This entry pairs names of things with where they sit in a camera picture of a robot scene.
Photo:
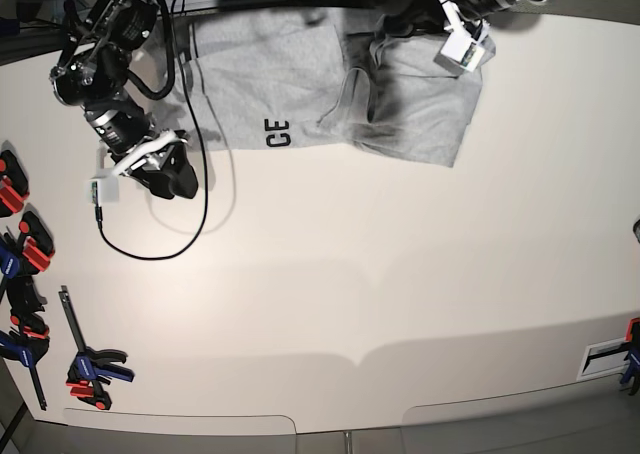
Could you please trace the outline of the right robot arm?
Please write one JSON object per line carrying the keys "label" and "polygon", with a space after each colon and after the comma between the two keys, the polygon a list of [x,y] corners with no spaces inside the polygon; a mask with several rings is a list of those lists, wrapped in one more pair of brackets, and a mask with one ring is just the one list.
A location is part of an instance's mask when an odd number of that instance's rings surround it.
{"label": "right robot arm", "polygon": [[[114,162],[110,176],[129,177],[156,197],[194,198],[195,171],[182,130],[161,130],[129,95],[132,83],[147,99],[164,99],[175,85],[175,49],[167,0],[97,0],[85,18],[73,0],[64,3],[67,40],[50,80],[57,99],[79,106]],[[132,54],[160,23],[165,40],[166,83],[154,91],[130,70]]]}

